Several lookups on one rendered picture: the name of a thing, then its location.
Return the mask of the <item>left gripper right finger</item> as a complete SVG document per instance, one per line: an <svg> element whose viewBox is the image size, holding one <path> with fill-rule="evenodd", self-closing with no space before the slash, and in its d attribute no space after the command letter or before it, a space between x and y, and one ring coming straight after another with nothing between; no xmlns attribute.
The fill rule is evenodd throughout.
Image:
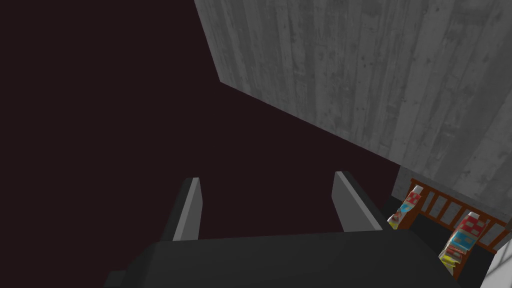
<svg viewBox="0 0 512 288"><path fill-rule="evenodd" d="M383 214L349 172L334 173L331 199L344 232L392 230Z"/></svg>

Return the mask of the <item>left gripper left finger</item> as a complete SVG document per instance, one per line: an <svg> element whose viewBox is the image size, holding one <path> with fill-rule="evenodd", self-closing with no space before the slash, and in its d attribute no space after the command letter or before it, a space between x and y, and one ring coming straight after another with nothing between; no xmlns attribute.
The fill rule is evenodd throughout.
<svg viewBox="0 0 512 288"><path fill-rule="evenodd" d="M161 242L191 241L199 238L203 197L198 177L186 178L176 196Z"/></svg>

